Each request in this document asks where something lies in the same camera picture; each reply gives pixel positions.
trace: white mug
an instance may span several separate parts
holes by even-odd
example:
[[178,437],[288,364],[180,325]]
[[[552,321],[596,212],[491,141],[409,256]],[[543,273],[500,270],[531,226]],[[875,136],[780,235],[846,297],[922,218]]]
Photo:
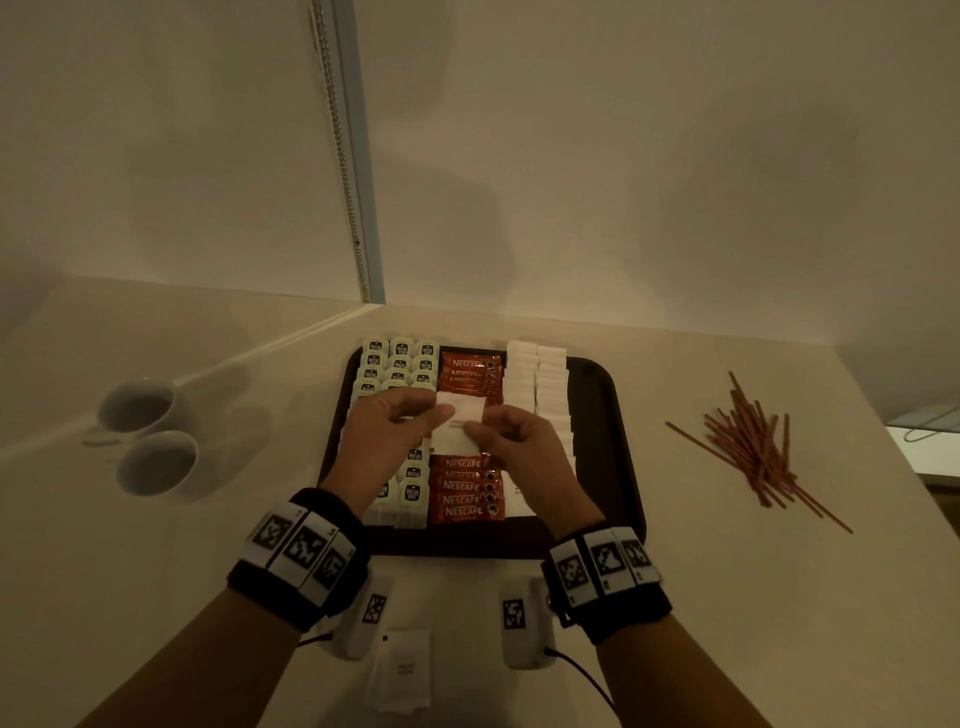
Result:
[[165,430],[134,442],[117,465],[120,487],[132,496],[159,496],[178,489],[188,494],[205,483],[200,446],[193,435]]
[[88,448],[124,445],[154,432],[191,428],[183,393],[166,379],[131,379],[110,390],[97,408],[97,424],[84,436]]

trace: tabletop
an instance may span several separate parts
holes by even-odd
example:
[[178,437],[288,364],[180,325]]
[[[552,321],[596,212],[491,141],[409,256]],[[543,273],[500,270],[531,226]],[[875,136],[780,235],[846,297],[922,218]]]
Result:
[[[403,306],[69,279],[0,336],[0,719],[75,722],[224,586],[274,502],[315,482],[349,355],[372,333],[502,349],[524,338],[601,364],[620,401],[675,614],[782,726],[924,726],[960,714],[960,542],[830,347]],[[761,509],[699,433],[727,371],[789,412],[794,470],[848,523]],[[201,413],[215,488],[132,497],[118,449],[80,445],[98,399],[167,377]],[[363,706],[371,659],[298,650],[263,725],[615,725],[572,668],[500,657],[501,581],[535,562],[375,557],[385,628],[431,631],[433,707]],[[601,678],[577,629],[558,648]]]

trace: person's left hand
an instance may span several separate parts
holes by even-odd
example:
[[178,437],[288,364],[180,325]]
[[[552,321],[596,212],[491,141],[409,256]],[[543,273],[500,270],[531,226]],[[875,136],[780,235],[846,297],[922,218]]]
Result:
[[[346,503],[359,518],[414,448],[453,417],[449,404],[435,407],[428,389],[398,387],[357,400],[340,436],[340,451],[319,487]],[[401,420],[404,415],[418,415]]]

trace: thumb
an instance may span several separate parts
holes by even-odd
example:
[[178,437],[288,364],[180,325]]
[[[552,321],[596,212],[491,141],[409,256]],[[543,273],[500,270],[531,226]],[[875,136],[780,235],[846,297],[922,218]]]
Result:
[[413,420],[408,420],[403,427],[410,432],[412,440],[419,440],[453,417],[456,411],[452,404],[441,404],[433,409],[428,409]]
[[516,443],[502,437],[492,427],[481,425],[480,423],[464,423],[464,432],[467,436],[480,446],[481,450],[496,455],[504,462],[513,453]]

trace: wristband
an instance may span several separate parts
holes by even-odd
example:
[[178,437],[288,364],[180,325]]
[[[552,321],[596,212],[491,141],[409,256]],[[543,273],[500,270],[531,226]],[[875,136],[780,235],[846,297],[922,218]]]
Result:
[[307,632],[347,609],[369,562],[366,531],[347,505],[328,491],[304,488],[260,520],[227,584]]
[[673,609],[629,526],[604,521],[577,531],[550,549],[540,569],[561,626],[579,624],[593,644],[630,624],[659,621]]

